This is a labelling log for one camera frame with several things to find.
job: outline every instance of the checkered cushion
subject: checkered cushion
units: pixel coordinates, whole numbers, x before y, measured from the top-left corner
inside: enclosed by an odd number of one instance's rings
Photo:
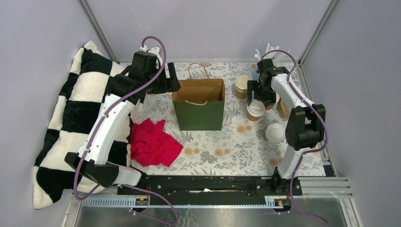
[[[64,189],[72,189],[75,171],[64,161],[67,152],[77,152],[92,129],[105,100],[110,78],[124,68],[106,59],[96,45],[89,41],[74,57],[67,81],[44,138],[43,149],[34,167],[34,208],[47,207],[58,201]],[[139,103],[132,110],[139,111]],[[112,144],[108,161],[129,166],[131,128],[136,114],[124,120]],[[95,182],[79,177],[78,191],[89,192]]]

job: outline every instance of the table surface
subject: table surface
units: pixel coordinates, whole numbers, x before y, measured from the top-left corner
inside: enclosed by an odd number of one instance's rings
[[[284,128],[287,120],[281,117],[277,104],[267,110],[258,121],[246,117],[246,99],[235,97],[235,79],[252,77],[255,64],[251,63],[203,63],[211,78],[223,78],[226,85],[223,129],[221,131],[180,131],[175,116],[171,93],[148,95],[137,123],[150,118],[153,122],[165,119],[165,132],[180,142],[184,149],[170,167],[165,165],[143,167],[132,160],[133,167],[150,175],[272,175],[282,161],[287,143],[269,143],[265,129],[269,124],[279,123]],[[189,63],[175,63],[178,79],[189,79]],[[279,63],[288,70],[292,63]],[[195,79],[206,76],[199,65],[191,66]],[[299,85],[297,75],[293,77]],[[302,176],[325,176],[319,153],[307,154],[299,169]]]

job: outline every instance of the green paper bag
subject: green paper bag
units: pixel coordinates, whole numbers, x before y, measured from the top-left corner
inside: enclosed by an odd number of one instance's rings
[[[189,67],[199,64],[207,79],[192,79]],[[179,80],[180,90],[173,92],[173,105],[182,131],[219,131],[223,124],[226,87],[223,79],[211,79],[200,63],[188,66],[191,79]]]

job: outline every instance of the pink towel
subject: pink towel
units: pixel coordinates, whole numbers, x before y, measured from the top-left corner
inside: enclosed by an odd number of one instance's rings
[[[165,120],[156,125],[148,118],[141,124],[134,124],[131,135],[131,159],[142,166],[159,165],[169,167],[178,157],[183,146],[163,132]]]

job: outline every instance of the paper cup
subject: paper cup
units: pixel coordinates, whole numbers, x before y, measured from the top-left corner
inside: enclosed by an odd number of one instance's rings
[[[276,94],[276,103],[279,104],[279,101],[280,101],[280,96],[278,94]],[[274,106],[274,104],[268,105],[266,107],[266,110],[271,110],[273,108],[273,106]]]
[[[235,96],[238,99],[244,99],[248,96],[247,91],[239,91],[238,89],[235,88]]]
[[[235,79],[235,87],[240,91],[247,91],[248,90],[248,80],[251,78],[247,76],[240,76]]]
[[[235,80],[235,96],[238,99],[244,99],[248,96],[248,80],[250,78],[247,76],[240,76]]]
[[[273,109],[273,106],[274,106],[274,104],[273,105],[268,105],[265,109],[266,110],[271,110],[271,109]]]
[[[248,119],[255,122],[259,120],[261,116],[266,112],[264,104],[261,101],[253,100],[249,106],[247,106]]]
[[[279,101],[279,110],[281,115],[283,115],[284,118],[288,119],[290,115],[290,111],[288,110],[286,104],[282,99]]]

